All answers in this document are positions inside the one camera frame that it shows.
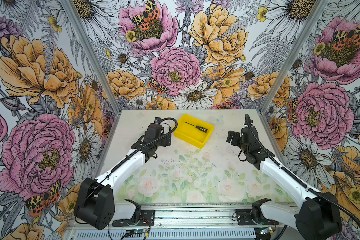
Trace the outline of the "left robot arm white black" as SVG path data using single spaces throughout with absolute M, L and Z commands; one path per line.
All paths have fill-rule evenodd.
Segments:
M 126 156 L 95 179 L 87 178 L 80 186 L 74 217 L 79 224 L 102 230 L 115 221 L 136 225 L 142 218 L 141 206 L 132 200 L 115 202 L 114 194 L 134 171 L 150 158 L 157 158 L 159 147 L 169 147 L 178 127 L 174 118 L 156 118 L 144 135 L 132 145 Z

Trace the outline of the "aluminium mounting rail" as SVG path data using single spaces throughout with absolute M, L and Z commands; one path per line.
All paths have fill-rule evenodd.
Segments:
M 142 205 L 141 210 L 155 210 L 155 222 L 152 229 L 228 229 L 228 228 L 260 228 L 269 226 L 239 226 L 233 221 L 232 215 L 236 209 L 252 209 L 252 204 L 150 204 Z M 77 217 L 80 228 L 103 231 L 108 228 L 132 229 L 148 227 L 113 227 L 112 222 L 121 217 L 115 213 L 113 218 L 101 220 L 100 227 L 94 227 Z

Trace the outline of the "right aluminium frame post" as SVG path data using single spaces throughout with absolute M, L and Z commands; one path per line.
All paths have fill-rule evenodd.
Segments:
M 293 44 L 291 50 L 289 51 L 285 62 L 283 63 L 274 84 L 271 86 L 270 91 L 265 97 L 262 105 L 259 108 L 261 114 L 263 114 L 270 103 L 273 101 L 274 97 L 278 93 L 279 88 L 281 87 L 284 79 L 286 78 L 290 67 L 293 64 L 293 61 L 298 56 L 298 51 L 303 48 L 304 42 L 308 39 L 311 31 L 317 26 L 317 22 L 319 21 L 320 16 L 324 12 L 329 1 L 322 0 L 316 1 L 311 13 L 309 14 L 307 21 L 303 24 L 302 31 L 297 35 L 296 41 Z

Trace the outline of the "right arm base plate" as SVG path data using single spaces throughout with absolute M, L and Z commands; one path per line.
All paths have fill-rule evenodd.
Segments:
M 255 220 L 250 209 L 236 209 L 232 215 L 233 221 L 237 221 L 239 226 L 277 226 L 280 223 L 268 219 Z

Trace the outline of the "left aluminium frame post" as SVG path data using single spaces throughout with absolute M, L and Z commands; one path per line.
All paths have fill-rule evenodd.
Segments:
M 70 23 L 72 27 L 75 30 L 77 39 L 81 42 L 82 47 L 84 51 L 86 52 L 87 57 L 90 60 L 90 63 L 92 67 L 94 68 L 94 71 L 97 75 L 97 77 L 100 80 L 100 83 L 105 91 L 105 94 L 108 97 L 108 100 L 116 114 L 117 117 L 120 116 L 122 109 L 119 106 L 114 93 L 110 87 L 110 84 L 106 78 L 106 74 L 103 71 L 103 68 L 99 62 L 99 59 L 96 55 L 96 52 L 93 48 L 93 45 L 91 43 L 91 39 L 89 38 L 86 28 L 84 27 L 84 24 L 82 24 L 80 16 L 76 10 L 76 7 L 73 3 L 73 1 L 62 1 L 63 9 L 66 11 L 66 14 L 68 15 L 68 19 L 70 20 Z

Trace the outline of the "aluminium frame post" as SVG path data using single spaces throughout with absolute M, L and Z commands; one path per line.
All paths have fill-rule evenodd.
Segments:
M 103 68 L 99 62 L 99 59 L 96 55 L 96 52 L 93 48 L 93 45 L 91 43 L 91 39 L 89 38 L 86 28 L 84 27 L 84 24 L 82 24 L 80 16 L 76 10 L 76 7 L 73 3 L 73 1 L 62 1 L 63 9 L 66 11 L 66 14 L 68 15 L 68 19 L 70 20 L 70 23 L 72 27 L 75 30 L 77 39 L 81 42 L 82 47 L 84 51 L 86 52 L 87 57 L 90 60 L 90 63 L 92 67 L 94 68 L 94 71 L 97 75 L 97 77 L 100 80 L 100 83 L 105 91 L 105 94 L 108 97 L 108 100 L 116 114 L 117 117 L 120 116 L 122 109 L 119 106 L 114 93 L 110 87 L 110 84 L 106 78 L 106 74 L 103 71 Z
M 283 63 L 274 84 L 271 86 L 270 91 L 265 97 L 262 105 L 259 108 L 261 114 L 263 114 L 270 103 L 273 101 L 274 97 L 278 93 L 279 88 L 281 87 L 284 79 L 286 78 L 290 67 L 293 64 L 293 61 L 298 56 L 298 51 L 303 48 L 304 42 L 308 39 L 311 31 L 317 26 L 317 22 L 319 21 L 320 16 L 324 12 L 329 1 L 322 0 L 316 1 L 311 13 L 309 14 L 307 21 L 303 24 L 302 31 L 297 35 L 296 41 L 293 44 L 291 50 L 289 51 L 285 62 Z

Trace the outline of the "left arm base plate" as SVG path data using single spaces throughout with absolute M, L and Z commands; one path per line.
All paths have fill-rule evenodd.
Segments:
M 155 210 L 140 210 L 128 220 L 116 220 L 112 222 L 113 227 L 153 227 L 155 222 Z

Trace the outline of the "black yellow screwdriver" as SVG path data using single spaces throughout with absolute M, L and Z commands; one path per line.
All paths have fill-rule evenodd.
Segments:
M 198 130 L 201 131 L 201 132 L 204 132 L 204 133 L 207 133 L 207 132 L 208 132 L 208 129 L 206 129 L 206 128 L 204 128 L 204 127 L 197 126 L 197 125 L 193 125 L 193 124 L 188 123 L 188 122 L 185 122 L 185 123 L 188 124 L 188 125 L 191 125 L 191 126 L 195 127 L 196 129 L 198 129 Z

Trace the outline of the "yellow plastic bin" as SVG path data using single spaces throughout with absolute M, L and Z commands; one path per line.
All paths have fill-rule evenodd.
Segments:
M 195 127 L 186 124 L 185 122 L 204 127 L 208 129 L 208 132 L 207 133 L 201 132 Z M 215 127 L 209 123 L 206 123 L 188 114 L 184 114 L 178 120 L 178 127 L 174 132 L 174 136 L 194 147 L 202 149 L 206 145 L 210 136 L 212 135 L 214 128 Z

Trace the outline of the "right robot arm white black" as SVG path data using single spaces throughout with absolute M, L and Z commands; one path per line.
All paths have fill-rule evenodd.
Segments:
M 240 148 L 243 162 L 275 181 L 294 201 L 295 207 L 273 202 L 268 198 L 252 204 L 244 217 L 255 224 L 278 222 L 299 232 L 306 240 L 326 240 L 343 229 L 340 206 L 336 197 L 322 193 L 287 169 L 259 140 L 259 134 L 249 115 L 240 132 L 229 131 L 227 142 Z

